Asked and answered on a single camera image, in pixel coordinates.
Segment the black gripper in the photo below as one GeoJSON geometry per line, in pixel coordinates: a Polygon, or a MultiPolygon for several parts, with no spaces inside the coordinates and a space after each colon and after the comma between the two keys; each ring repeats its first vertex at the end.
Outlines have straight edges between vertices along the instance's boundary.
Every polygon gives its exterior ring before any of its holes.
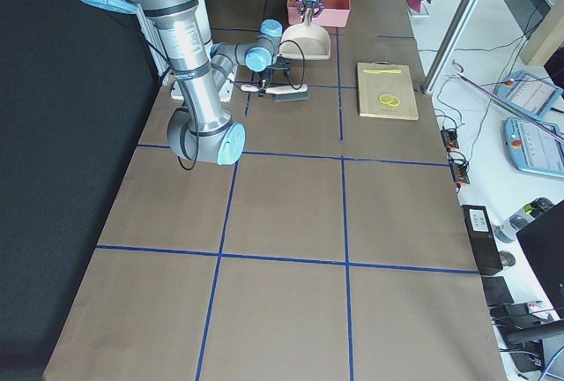
{"type": "Polygon", "coordinates": [[[259,77],[257,95],[264,97],[268,87],[268,81],[276,77],[288,77],[291,72],[291,64],[288,59],[278,56],[272,63],[264,56],[252,56],[250,58],[250,69],[259,77]]]}
{"type": "Polygon", "coordinates": [[[297,12],[301,18],[304,17],[307,7],[314,7],[312,10],[312,18],[316,19],[324,10],[323,0],[298,0],[297,12]]]}

